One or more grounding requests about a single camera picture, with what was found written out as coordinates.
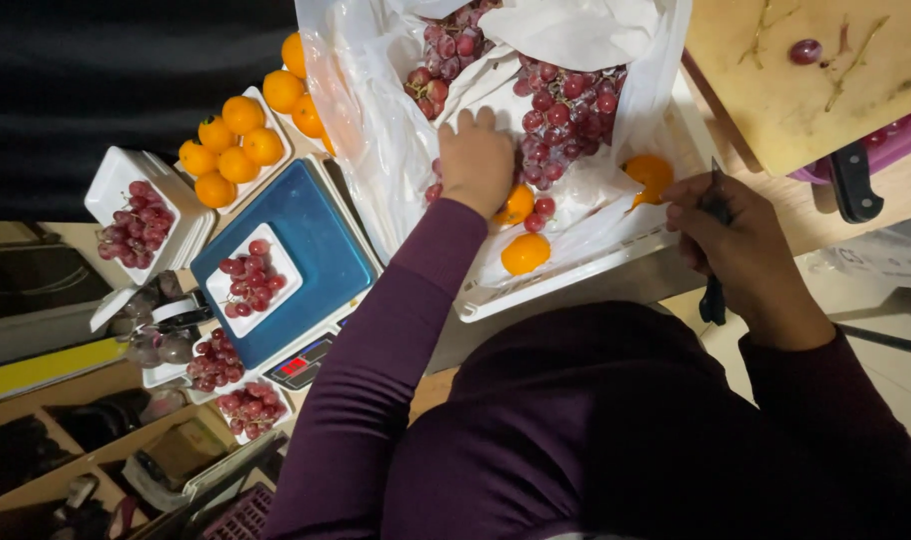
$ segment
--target dark background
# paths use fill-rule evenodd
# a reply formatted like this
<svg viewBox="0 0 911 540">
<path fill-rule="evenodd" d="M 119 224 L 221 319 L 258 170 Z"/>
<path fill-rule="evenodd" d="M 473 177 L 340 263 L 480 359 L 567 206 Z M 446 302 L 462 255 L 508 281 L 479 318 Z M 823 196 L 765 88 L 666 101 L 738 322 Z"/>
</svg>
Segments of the dark background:
<svg viewBox="0 0 911 540">
<path fill-rule="evenodd" d="M 95 221 L 107 148 L 174 164 L 296 30 L 293 0 L 0 0 L 0 220 Z"/>
</svg>

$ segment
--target digital scale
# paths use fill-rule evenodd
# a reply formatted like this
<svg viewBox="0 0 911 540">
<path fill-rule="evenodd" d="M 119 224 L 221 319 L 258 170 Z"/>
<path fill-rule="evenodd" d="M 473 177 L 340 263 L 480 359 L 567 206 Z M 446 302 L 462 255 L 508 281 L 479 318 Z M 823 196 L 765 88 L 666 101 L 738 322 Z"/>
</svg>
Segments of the digital scale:
<svg viewBox="0 0 911 540">
<path fill-rule="evenodd" d="M 286 390 L 302 390 L 316 378 L 322 367 L 322 359 L 329 353 L 335 340 L 336 335 L 327 331 L 262 375 Z"/>
</svg>

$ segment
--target tiled floor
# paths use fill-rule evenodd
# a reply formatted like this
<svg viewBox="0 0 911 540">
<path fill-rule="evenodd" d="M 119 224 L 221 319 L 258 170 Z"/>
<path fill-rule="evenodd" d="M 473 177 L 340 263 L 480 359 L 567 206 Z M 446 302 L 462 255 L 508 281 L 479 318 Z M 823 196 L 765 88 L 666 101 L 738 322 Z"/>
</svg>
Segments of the tiled floor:
<svg viewBox="0 0 911 540">
<path fill-rule="evenodd" d="M 796 259 L 806 284 L 833 321 L 911 339 L 911 289 L 895 289 L 880 280 L 848 276 L 818 263 L 815 255 Z M 747 331 L 734 313 L 723 326 L 705 325 L 699 316 L 702 290 L 663 301 L 701 335 L 706 350 L 725 366 L 729 387 L 752 400 L 752 388 L 737 340 Z M 911 353 L 850 338 L 852 347 L 869 378 L 896 418 L 911 435 Z"/>
</svg>

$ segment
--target purple basket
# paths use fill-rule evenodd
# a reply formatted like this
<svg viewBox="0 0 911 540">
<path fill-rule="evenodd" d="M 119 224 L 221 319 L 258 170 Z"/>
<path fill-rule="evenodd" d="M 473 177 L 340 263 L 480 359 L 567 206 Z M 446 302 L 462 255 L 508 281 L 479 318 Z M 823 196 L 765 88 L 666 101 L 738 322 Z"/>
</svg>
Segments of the purple basket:
<svg viewBox="0 0 911 540">
<path fill-rule="evenodd" d="M 891 132 L 894 123 L 905 123 L 905 126 Z M 886 139 L 881 145 L 866 150 L 869 156 L 869 174 L 875 174 L 911 154 L 911 114 L 894 123 L 875 131 L 885 132 Z M 825 156 L 787 176 L 813 184 L 831 184 L 829 169 L 829 157 Z"/>
<path fill-rule="evenodd" d="M 202 537 L 205 540 L 259 540 L 273 495 L 265 484 L 256 482 L 222 517 L 206 527 Z"/>
</svg>

